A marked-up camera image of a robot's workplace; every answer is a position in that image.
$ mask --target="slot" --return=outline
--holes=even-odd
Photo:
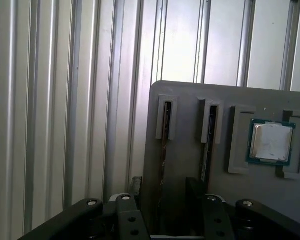
[[[170,129],[170,119],[172,112],[172,103],[165,102],[163,109],[163,119],[162,119],[162,141],[161,141],[161,156],[160,156],[160,171],[159,171],[159,186],[158,186],[158,203],[155,213],[155,225],[154,231],[158,233],[160,231],[160,218],[161,218],[161,203],[163,196],[163,185],[165,181],[165,165],[166,165],[166,155],[167,155],[167,143],[169,139],[169,129]]]
[[[205,186],[208,186],[209,184],[210,167],[211,167],[214,139],[215,139],[215,132],[216,132],[217,112],[218,112],[217,106],[210,107],[208,138],[207,138],[207,142],[202,144],[202,158],[200,164],[199,178],[205,183]]]

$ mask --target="ridged metal sheet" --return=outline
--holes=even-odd
[[[156,81],[300,91],[291,4],[0,0],[0,240],[142,175]]]

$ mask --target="gray plastic board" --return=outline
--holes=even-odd
[[[160,185],[165,102],[172,104],[162,187],[165,218],[183,222],[185,178],[200,178],[209,112],[216,106],[208,192],[231,205],[245,198],[259,201],[300,223],[300,92],[165,81],[150,90],[141,195],[148,223]],[[246,162],[252,119],[296,124],[289,166]]]

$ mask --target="bolt head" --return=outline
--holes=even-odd
[[[215,200],[217,200],[214,196],[208,196],[208,200],[214,202]]]
[[[243,205],[246,205],[247,207],[251,207],[253,205],[253,203],[250,201],[244,201]]]
[[[89,202],[88,202],[88,205],[89,205],[89,206],[93,206],[93,205],[95,205],[96,203],[97,203],[96,201],[89,201]]]

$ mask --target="black metal part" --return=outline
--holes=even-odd
[[[20,240],[150,240],[136,201],[141,183],[141,177],[134,178],[131,194],[119,195],[105,205],[98,199],[84,199]],[[300,240],[300,224],[296,221],[251,199],[230,206],[219,196],[207,194],[207,185],[195,178],[186,178],[185,202],[187,224],[183,228],[189,236],[184,239]]]
[[[255,238],[300,240],[300,223],[262,203],[243,199],[237,201],[235,207],[236,217],[248,224]]]
[[[234,240],[230,218],[222,200],[214,195],[207,195],[207,185],[195,178],[187,177],[186,204],[192,230],[206,240]]]
[[[206,240],[235,240],[230,218],[219,197],[205,195],[202,199],[202,211]]]
[[[49,221],[38,226],[20,240],[59,240],[68,237],[82,239],[88,231],[88,220],[103,212],[100,200],[87,198],[79,201]]]
[[[133,195],[123,194],[116,199],[119,239],[149,240],[150,235]]]

